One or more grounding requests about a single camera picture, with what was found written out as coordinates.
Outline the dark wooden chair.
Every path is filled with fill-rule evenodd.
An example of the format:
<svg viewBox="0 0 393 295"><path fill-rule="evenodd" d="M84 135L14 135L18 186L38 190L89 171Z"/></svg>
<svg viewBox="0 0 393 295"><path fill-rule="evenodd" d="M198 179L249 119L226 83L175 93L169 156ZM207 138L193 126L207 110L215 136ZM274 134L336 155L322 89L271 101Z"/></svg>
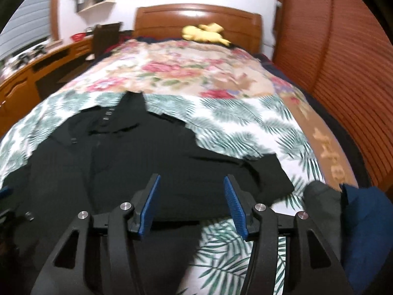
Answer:
<svg viewBox="0 0 393 295"><path fill-rule="evenodd" d="M122 22L118 22L95 26L92 41L92 51L95 59L103 55L109 47L119 43L122 24Z"/></svg>

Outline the palm leaf white bedsheet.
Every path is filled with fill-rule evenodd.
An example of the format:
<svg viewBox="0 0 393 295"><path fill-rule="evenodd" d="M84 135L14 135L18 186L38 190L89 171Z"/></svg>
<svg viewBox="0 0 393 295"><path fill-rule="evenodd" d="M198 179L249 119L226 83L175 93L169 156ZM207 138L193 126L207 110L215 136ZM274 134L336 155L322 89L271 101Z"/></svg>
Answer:
<svg viewBox="0 0 393 295"><path fill-rule="evenodd" d="M1 142L1 176L23 166L36 147L67 118L94 106L113 107L119 93L62 91L37 105L16 123ZM322 180L316 156L294 115L276 95L251 99L211 99L196 96L146 95L147 109L184 121L197 144L231 157L262 157L275 153L294 185L294 192L273 209L293 215L304 208L304 188ZM238 294L252 245L235 232L233 221L202 224L196 253L186 267L176 294Z"/></svg>

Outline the wooden desk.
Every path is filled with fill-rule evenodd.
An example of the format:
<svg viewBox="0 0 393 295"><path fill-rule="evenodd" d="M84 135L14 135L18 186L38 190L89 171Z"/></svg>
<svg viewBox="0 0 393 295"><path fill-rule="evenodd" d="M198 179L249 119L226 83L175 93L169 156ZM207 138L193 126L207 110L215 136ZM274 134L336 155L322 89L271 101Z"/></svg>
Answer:
<svg viewBox="0 0 393 295"><path fill-rule="evenodd" d="M89 65L92 38L62 46L24 66L1 83L1 135L41 101Z"/></svg>

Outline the floral pink quilt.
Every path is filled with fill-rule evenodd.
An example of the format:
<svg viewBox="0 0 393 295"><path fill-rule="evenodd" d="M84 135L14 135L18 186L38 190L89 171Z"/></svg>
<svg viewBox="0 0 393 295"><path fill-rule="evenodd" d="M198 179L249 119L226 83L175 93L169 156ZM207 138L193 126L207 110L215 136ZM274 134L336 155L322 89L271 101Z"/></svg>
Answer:
<svg viewBox="0 0 393 295"><path fill-rule="evenodd" d="M67 83L76 93L125 91L211 99L281 98L316 156L322 182L357 185L343 147L303 92L246 51L190 41L127 41Z"/></svg>

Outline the grey window blind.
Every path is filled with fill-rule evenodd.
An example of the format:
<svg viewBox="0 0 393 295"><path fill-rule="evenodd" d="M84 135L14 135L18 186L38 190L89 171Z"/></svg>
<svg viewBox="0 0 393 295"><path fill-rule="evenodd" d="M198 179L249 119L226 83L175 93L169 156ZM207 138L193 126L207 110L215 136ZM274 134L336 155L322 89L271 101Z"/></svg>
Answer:
<svg viewBox="0 0 393 295"><path fill-rule="evenodd" d="M24 0L1 31L1 60L50 36L51 0Z"/></svg>

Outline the black button coat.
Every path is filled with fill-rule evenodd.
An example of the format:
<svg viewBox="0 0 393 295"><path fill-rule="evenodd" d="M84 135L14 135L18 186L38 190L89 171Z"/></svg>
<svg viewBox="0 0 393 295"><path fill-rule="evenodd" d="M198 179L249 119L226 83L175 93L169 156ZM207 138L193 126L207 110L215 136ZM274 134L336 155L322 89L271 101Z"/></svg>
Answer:
<svg viewBox="0 0 393 295"><path fill-rule="evenodd" d="M158 174L153 233L137 246L149 294L175 294L200 238L200 221L228 215L223 180L233 175L255 200L271 205L293 184L276 155L239 158L206 150L183 121L147 110L140 93L115 107L67 119L27 164L6 176L3 210L16 214L16 254L1 257L1 293L29 294L50 253L80 211L102 214L128 202Z"/></svg>

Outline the folded grey garment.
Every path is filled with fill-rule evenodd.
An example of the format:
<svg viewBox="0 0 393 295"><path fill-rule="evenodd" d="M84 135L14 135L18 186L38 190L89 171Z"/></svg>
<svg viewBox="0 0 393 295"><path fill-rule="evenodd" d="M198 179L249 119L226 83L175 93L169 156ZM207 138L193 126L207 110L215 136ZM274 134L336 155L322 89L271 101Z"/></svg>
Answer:
<svg viewBox="0 0 393 295"><path fill-rule="evenodd" d="M341 196L327 184L314 180L304 189L304 207L328 241L338 260L342 252Z"/></svg>

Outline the folded navy garment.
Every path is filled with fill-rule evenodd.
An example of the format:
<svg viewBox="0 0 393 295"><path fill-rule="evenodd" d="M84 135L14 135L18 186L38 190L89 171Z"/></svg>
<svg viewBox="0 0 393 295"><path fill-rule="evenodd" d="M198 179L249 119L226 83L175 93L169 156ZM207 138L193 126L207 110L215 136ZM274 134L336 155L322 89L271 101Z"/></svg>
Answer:
<svg viewBox="0 0 393 295"><path fill-rule="evenodd" d="M377 187L342 184L342 265L355 294L362 294L392 252L392 202Z"/></svg>

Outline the red basket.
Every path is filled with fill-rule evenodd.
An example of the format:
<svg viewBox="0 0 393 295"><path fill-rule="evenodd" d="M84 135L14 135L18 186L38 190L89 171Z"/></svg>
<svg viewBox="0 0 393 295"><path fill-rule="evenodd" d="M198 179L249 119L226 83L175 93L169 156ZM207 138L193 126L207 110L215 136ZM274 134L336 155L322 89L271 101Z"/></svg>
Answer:
<svg viewBox="0 0 393 295"><path fill-rule="evenodd" d="M80 42L80 41L84 40L85 37L86 37L86 33L82 32L82 33L76 33L76 34L70 36L70 39L74 43L76 43L76 42Z"/></svg>

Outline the wooden bed headboard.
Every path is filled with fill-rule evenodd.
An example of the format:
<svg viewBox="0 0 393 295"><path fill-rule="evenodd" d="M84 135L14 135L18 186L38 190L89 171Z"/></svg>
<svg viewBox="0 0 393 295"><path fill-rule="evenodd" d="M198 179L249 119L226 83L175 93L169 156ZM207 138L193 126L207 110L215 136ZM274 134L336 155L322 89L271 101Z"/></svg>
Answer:
<svg viewBox="0 0 393 295"><path fill-rule="evenodd" d="M178 3L140 7L134 21L134 37L180 38L187 25L216 23L223 36L251 54L262 50L262 16L230 7Z"/></svg>

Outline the yellow plush toy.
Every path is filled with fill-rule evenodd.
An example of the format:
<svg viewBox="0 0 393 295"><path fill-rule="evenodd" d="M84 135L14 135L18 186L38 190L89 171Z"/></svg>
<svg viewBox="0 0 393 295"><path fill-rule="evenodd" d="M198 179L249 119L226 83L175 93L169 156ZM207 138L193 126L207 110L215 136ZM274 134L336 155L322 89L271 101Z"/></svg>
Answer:
<svg viewBox="0 0 393 295"><path fill-rule="evenodd" d="M202 43L219 43L227 47L231 46L231 42L223 38L221 33L224 28L217 23L209 25L187 25L182 29L182 38L187 41L195 41Z"/></svg>

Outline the wooden louvered wardrobe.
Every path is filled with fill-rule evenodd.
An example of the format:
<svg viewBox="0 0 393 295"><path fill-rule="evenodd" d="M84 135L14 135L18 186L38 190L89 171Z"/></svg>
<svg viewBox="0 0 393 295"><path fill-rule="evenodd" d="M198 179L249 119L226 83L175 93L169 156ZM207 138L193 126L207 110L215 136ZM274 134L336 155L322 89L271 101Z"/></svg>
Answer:
<svg viewBox="0 0 393 295"><path fill-rule="evenodd" d="M274 62L359 148L371 183L392 187L392 43L362 0L282 0Z"/></svg>

